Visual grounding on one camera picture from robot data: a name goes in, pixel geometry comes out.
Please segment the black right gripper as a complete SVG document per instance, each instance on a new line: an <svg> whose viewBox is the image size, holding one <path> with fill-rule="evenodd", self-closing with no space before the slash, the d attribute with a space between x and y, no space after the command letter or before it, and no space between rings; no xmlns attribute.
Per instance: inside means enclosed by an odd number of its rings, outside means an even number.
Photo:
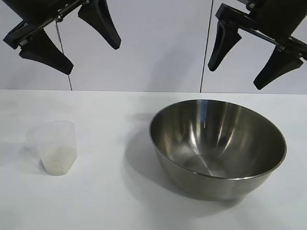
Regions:
<svg viewBox="0 0 307 230"><path fill-rule="evenodd" d="M275 44L268 62L254 79L258 90L278 77L300 68L307 58L307 45L292 33L307 15L305 0L245 0L248 13L221 4L215 16L218 19L213 51L208 63L215 71L227 53L242 38L239 29Z"/></svg>

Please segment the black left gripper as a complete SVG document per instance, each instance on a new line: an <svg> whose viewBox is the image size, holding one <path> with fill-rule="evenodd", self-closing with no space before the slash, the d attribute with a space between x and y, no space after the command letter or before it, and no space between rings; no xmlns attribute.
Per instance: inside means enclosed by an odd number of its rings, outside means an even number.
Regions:
<svg viewBox="0 0 307 230"><path fill-rule="evenodd" d="M78 17L92 26L115 50L119 49L121 38L113 24L106 0L5 0L22 21L4 37L3 41L16 49L24 40L19 56L40 62L66 75L73 69L73 63L54 45L44 27L53 21L62 21L77 7Z"/></svg>

